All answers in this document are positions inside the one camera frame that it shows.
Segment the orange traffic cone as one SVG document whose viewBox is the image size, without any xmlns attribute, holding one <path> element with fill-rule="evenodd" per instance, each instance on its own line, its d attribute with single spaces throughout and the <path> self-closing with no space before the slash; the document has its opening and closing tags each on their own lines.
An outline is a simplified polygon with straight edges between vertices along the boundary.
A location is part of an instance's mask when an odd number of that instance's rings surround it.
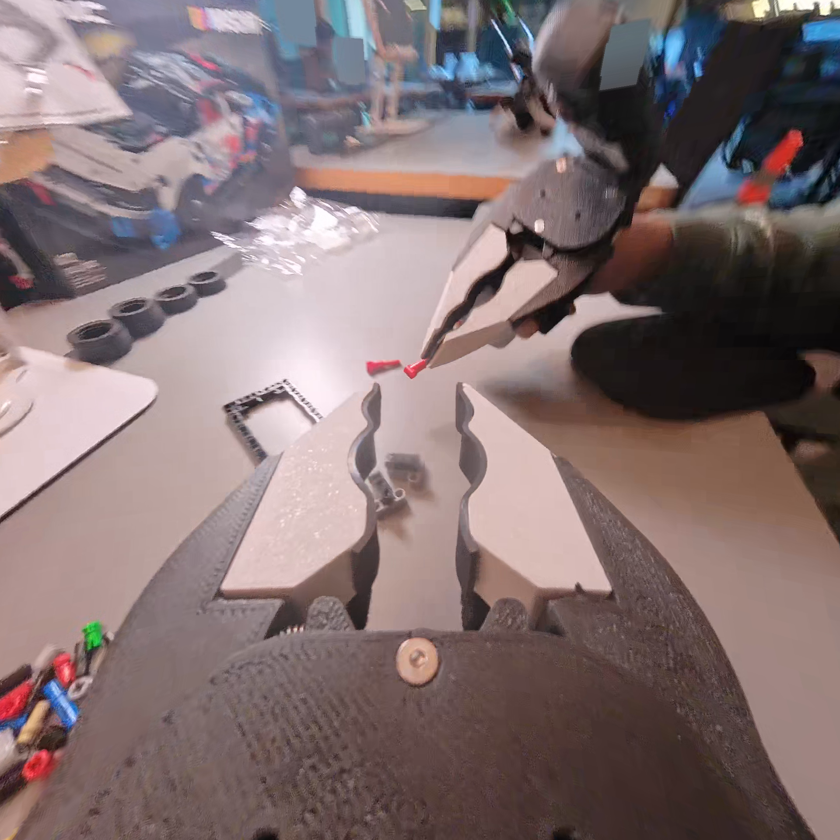
<svg viewBox="0 0 840 840">
<path fill-rule="evenodd" d="M 803 144 L 802 132 L 790 130 L 763 159 L 760 168 L 740 185 L 736 204 L 745 207 L 766 205 L 774 184 L 789 171 Z"/>
</svg>

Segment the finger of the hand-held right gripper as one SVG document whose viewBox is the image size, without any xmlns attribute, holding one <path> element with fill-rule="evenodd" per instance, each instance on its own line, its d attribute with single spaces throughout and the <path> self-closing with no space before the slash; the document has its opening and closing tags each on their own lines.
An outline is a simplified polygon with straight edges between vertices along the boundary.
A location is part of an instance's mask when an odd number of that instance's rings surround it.
<svg viewBox="0 0 840 840">
<path fill-rule="evenodd" d="M 504 230 L 488 226 L 457 258 L 444 284 L 422 348 L 424 361 L 457 361 L 514 336 L 497 299 L 514 259 Z"/>
<path fill-rule="evenodd" d="M 515 263 L 503 277 L 499 289 L 483 302 L 475 303 L 459 317 L 429 351 L 426 367 L 450 364 L 483 347 L 509 342 L 513 323 L 556 298 L 559 272 L 544 260 Z"/>
</svg>

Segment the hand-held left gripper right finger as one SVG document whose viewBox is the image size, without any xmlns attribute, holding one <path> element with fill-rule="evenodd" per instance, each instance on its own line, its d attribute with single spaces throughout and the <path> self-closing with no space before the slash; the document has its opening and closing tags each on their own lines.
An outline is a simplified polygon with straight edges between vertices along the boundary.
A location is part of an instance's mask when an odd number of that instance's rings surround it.
<svg viewBox="0 0 840 840">
<path fill-rule="evenodd" d="M 462 623 L 482 624 L 504 599 L 538 624 L 560 597 L 612 596 L 559 460 L 473 386 L 458 383 L 455 404 L 458 465 L 469 483 L 455 557 Z"/>
</svg>

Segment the pale stand with dark panel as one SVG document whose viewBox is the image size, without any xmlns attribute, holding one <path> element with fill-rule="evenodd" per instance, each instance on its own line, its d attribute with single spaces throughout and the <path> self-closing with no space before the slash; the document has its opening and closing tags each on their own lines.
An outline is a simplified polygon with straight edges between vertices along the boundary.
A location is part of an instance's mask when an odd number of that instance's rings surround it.
<svg viewBox="0 0 840 840">
<path fill-rule="evenodd" d="M 430 119 L 400 115 L 405 71 L 418 60 L 409 4 L 361 1 L 360 8 L 370 36 L 371 100 L 358 130 L 359 140 L 401 139 L 427 131 Z"/>
</svg>

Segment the wooden edged table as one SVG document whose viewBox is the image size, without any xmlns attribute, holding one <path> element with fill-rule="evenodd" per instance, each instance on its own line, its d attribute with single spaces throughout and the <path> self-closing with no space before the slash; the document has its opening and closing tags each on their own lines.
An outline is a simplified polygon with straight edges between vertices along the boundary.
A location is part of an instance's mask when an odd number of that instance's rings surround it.
<svg viewBox="0 0 840 840">
<path fill-rule="evenodd" d="M 343 154 L 291 149 L 307 193 L 364 194 L 483 203 L 538 163 L 582 154 L 562 123 L 549 136 L 520 132 L 499 112 L 448 111 L 420 133 Z"/>
</svg>

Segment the grey lego connector assembly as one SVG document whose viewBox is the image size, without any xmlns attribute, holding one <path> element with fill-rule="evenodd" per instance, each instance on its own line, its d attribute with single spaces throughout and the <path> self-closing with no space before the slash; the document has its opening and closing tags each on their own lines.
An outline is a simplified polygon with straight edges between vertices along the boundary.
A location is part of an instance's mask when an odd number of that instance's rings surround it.
<svg viewBox="0 0 840 840">
<path fill-rule="evenodd" d="M 412 453 L 391 452 L 385 457 L 385 470 L 399 487 L 422 489 L 427 483 L 427 469 L 422 457 Z"/>
</svg>

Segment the black device with green lights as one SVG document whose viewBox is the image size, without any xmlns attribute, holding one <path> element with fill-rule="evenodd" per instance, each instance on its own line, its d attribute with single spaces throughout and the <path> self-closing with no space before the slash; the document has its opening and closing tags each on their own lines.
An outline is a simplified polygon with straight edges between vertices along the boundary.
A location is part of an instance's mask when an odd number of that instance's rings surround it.
<svg viewBox="0 0 840 840">
<path fill-rule="evenodd" d="M 303 142 L 313 155 L 341 154 L 360 144 L 361 114 L 352 108 L 306 112 L 299 118 Z"/>
</svg>

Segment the grey and black lego assembly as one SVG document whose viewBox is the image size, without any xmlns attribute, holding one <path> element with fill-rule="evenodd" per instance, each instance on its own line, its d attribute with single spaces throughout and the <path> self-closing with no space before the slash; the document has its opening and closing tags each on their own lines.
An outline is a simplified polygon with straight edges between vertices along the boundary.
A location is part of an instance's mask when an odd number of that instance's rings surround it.
<svg viewBox="0 0 840 840">
<path fill-rule="evenodd" d="M 380 470 L 374 469 L 368 475 L 366 483 L 374 499 L 377 519 L 382 520 L 406 507 L 407 496 L 404 489 L 394 487 Z"/>
</svg>

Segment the car printed lego box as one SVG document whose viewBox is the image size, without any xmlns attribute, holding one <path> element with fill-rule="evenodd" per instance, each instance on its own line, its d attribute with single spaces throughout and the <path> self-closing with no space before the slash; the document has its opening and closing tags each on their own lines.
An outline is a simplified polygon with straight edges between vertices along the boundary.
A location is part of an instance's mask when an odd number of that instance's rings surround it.
<svg viewBox="0 0 840 840">
<path fill-rule="evenodd" d="M 212 54 L 128 54 L 125 119 L 49 134 L 2 184 L 2 308 L 78 298 L 200 254 L 293 185 L 279 102 Z"/>
</svg>

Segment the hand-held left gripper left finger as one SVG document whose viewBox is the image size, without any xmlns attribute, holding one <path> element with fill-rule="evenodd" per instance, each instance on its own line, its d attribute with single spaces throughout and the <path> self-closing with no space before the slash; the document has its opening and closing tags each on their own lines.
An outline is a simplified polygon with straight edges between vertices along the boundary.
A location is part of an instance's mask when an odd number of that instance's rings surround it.
<svg viewBox="0 0 840 840">
<path fill-rule="evenodd" d="M 304 615 L 319 597 L 366 624 L 379 569 L 375 498 L 382 390 L 374 383 L 278 457 L 220 586 L 234 600 L 280 598 Z"/>
</svg>

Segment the black rectangular lego frame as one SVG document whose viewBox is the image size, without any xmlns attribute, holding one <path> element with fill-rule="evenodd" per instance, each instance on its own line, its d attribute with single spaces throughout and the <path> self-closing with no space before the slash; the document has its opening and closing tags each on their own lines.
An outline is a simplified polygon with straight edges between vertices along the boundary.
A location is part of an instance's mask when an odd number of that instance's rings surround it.
<svg viewBox="0 0 840 840">
<path fill-rule="evenodd" d="M 317 424 L 323 420 L 323 415 L 315 405 L 288 379 L 262 387 L 223 405 L 227 425 L 256 465 L 265 461 L 269 454 L 250 428 L 249 418 L 259 409 L 272 403 L 288 401 L 309 420 L 310 424 Z"/>
</svg>

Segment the pile of small lego pieces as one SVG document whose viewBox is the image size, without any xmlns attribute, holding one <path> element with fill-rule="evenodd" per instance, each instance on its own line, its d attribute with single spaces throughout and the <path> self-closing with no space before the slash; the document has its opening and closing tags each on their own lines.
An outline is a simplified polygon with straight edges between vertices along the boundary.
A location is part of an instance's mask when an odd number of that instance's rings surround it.
<svg viewBox="0 0 840 840">
<path fill-rule="evenodd" d="M 2 674 L 2 807 L 56 769 L 113 639 L 104 624 L 91 621 L 69 648 L 48 644 Z"/>
</svg>

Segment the black and white device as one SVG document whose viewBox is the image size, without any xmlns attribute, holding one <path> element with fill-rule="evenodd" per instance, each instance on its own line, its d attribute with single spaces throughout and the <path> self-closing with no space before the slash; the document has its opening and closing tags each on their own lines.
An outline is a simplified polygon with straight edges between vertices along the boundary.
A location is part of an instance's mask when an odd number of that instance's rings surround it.
<svg viewBox="0 0 840 840">
<path fill-rule="evenodd" d="M 556 116 L 548 104 L 532 69 L 532 45 L 519 40 L 515 44 L 498 32 L 509 65 L 518 83 L 512 95 L 503 97 L 491 112 L 495 129 L 512 126 L 521 133 L 537 131 L 549 137 L 554 130 Z"/>
</svg>

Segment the empty clear plastic bag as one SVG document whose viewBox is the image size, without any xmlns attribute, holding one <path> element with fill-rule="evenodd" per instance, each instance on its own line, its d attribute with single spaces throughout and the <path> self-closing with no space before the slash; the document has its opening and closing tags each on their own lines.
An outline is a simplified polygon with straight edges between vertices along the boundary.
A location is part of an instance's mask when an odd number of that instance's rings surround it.
<svg viewBox="0 0 840 840">
<path fill-rule="evenodd" d="M 380 232 L 381 219 L 354 205 L 310 196 L 295 187 L 283 202 L 213 238 L 244 263 L 299 277 L 306 268 L 341 256 Z"/>
</svg>

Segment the person's right hand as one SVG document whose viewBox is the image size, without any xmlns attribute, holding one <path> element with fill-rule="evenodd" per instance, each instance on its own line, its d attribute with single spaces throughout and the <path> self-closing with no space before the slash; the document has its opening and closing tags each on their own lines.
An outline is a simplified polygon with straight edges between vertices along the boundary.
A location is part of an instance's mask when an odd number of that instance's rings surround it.
<svg viewBox="0 0 840 840">
<path fill-rule="evenodd" d="M 609 296 L 626 307 L 684 310 L 662 284 L 673 255 L 677 216 L 676 209 L 663 207 L 636 213 L 630 226 L 616 236 L 609 260 L 569 296 L 517 321 L 516 334 L 527 339 L 550 332 L 574 312 L 580 298 Z"/>
</svg>

